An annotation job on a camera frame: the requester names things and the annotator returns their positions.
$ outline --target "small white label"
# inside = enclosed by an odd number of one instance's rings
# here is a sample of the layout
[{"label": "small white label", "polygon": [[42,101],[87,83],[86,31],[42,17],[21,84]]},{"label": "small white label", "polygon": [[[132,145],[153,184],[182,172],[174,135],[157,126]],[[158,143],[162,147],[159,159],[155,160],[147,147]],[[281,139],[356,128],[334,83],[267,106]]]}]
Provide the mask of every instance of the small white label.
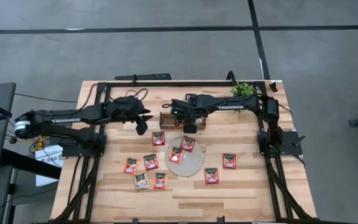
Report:
[{"label": "small white label", "polygon": [[18,130],[18,129],[25,129],[25,125],[17,125],[15,127],[15,131]]},{"label": "small white label", "polygon": [[30,121],[18,121],[18,122],[16,122],[16,126],[18,126],[18,125],[30,125],[31,124],[31,122]]}]

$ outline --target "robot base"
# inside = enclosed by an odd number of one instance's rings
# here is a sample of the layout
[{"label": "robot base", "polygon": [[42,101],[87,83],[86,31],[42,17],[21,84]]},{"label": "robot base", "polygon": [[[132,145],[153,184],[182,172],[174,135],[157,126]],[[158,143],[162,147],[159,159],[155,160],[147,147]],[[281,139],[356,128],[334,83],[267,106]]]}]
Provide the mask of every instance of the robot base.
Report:
[{"label": "robot base", "polygon": [[101,157],[104,154],[106,147],[106,133],[95,133],[96,144],[94,148],[84,148],[82,145],[76,143],[75,140],[62,139],[59,145],[63,147],[62,156],[88,156],[88,157]]}]

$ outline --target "table leg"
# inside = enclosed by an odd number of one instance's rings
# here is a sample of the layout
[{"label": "table leg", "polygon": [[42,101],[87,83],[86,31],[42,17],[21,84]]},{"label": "table leg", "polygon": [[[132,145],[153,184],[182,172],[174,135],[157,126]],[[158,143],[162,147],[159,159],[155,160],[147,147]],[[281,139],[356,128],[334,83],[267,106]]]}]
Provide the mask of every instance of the table leg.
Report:
[{"label": "table leg", "polygon": [[60,173],[62,171],[62,169],[59,167],[55,167],[45,162],[40,162],[7,149],[2,150],[0,165],[10,165],[16,169],[33,172],[35,174],[51,177],[54,179],[59,179]]}]

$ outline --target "desk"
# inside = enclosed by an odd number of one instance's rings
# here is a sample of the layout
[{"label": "desk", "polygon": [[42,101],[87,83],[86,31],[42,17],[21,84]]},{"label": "desk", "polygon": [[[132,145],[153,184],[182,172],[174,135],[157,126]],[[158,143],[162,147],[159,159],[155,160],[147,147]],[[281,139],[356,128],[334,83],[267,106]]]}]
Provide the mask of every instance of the desk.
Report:
[{"label": "desk", "polygon": [[[95,82],[83,82],[78,101],[82,106],[89,90]],[[127,90],[140,90],[141,87],[113,87],[111,96],[124,96]],[[147,87],[149,94],[143,104],[154,117],[147,122],[149,129],[138,136],[135,124],[111,123],[106,125],[108,137],[104,156],[100,160],[91,222],[215,222],[216,217],[225,216],[226,221],[273,221],[273,206],[265,168],[264,158],[259,154],[256,116],[250,111],[234,114],[233,111],[217,111],[208,116],[204,131],[187,134],[195,138],[204,150],[203,168],[193,177],[177,177],[166,167],[163,155],[164,146],[152,146],[152,131],[160,130],[159,113],[169,113],[162,108],[172,98],[184,100],[186,93],[210,94],[216,97],[231,96],[230,87]],[[277,83],[278,91],[268,95],[288,107],[283,83]],[[283,130],[293,129],[291,114],[280,108],[279,125]],[[86,127],[75,124],[74,128]],[[183,136],[182,131],[165,131],[167,143]],[[222,153],[237,154],[237,170],[222,168]],[[143,156],[156,153],[160,168],[158,172],[168,173],[167,190],[144,190],[135,192],[133,176],[123,174],[127,157],[140,160],[137,173],[145,172]],[[303,164],[293,156],[282,156],[283,168],[289,191],[298,203],[311,216],[315,216],[307,176]],[[51,218],[57,217],[67,205],[68,191],[76,158],[68,158],[63,166]],[[78,166],[73,194],[77,190],[82,162]],[[204,184],[204,168],[217,167],[218,185]],[[147,172],[152,179],[154,172]],[[285,207],[278,190],[280,209],[285,216]],[[81,203],[80,218],[84,217],[86,197]]]}]

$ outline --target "red snack packet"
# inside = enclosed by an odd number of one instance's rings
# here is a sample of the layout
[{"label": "red snack packet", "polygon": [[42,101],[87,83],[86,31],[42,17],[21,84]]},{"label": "red snack packet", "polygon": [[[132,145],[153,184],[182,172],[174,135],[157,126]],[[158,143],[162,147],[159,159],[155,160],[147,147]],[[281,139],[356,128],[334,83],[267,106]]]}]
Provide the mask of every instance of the red snack packet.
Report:
[{"label": "red snack packet", "polygon": [[196,140],[185,136],[185,137],[183,137],[183,140],[180,144],[180,148],[183,150],[186,150],[188,152],[192,152],[195,143],[196,143]]},{"label": "red snack packet", "polygon": [[205,168],[205,184],[218,184],[218,168]]},{"label": "red snack packet", "polygon": [[165,145],[165,132],[154,132],[152,133],[153,146],[164,146]]},{"label": "red snack packet", "polygon": [[171,162],[181,163],[181,159],[183,158],[183,149],[172,146],[171,151],[169,152],[168,160]]},{"label": "red snack packet", "polygon": [[223,154],[223,168],[224,169],[236,169],[236,155],[235,154]]},{"label": "red snack packet", "polygon": [[154,174],[153,189],[167,189],[167,174]]},{"label": "red snack packet", "polygon": [[135,175],[138,163],[139,163],[139,161],[137,159],[128,158],[125,161],[125,167],[124,167],[123,173]]},{"label": "red snack packet", "polygon": [[144,160],[144,166],[146,167],[146,171],[158,168],[158,161],[157,161],[156,154],[144,156],[143,160]]}]

